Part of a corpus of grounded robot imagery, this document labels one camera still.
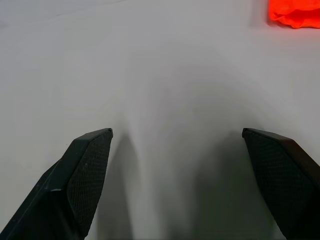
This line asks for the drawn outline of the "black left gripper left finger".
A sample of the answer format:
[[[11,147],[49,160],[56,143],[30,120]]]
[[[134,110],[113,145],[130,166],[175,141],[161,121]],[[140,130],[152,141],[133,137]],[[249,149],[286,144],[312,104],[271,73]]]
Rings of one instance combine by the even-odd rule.
[[[84,240],[102,194],[113,130],[88,132],[37,181],[0,240]]]

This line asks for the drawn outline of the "orange cloth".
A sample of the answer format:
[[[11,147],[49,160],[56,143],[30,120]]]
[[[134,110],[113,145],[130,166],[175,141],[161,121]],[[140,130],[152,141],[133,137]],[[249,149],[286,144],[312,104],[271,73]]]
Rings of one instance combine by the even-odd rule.
[[[268,0],[268,17],[294,29],[320,29],[320,0]]]

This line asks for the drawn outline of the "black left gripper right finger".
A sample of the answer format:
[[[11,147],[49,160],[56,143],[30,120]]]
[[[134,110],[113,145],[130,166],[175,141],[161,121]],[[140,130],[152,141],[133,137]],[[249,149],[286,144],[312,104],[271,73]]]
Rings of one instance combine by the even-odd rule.
[[[259,191],[286,239],[320,240],[320,165],[293,139],[244,128]]]

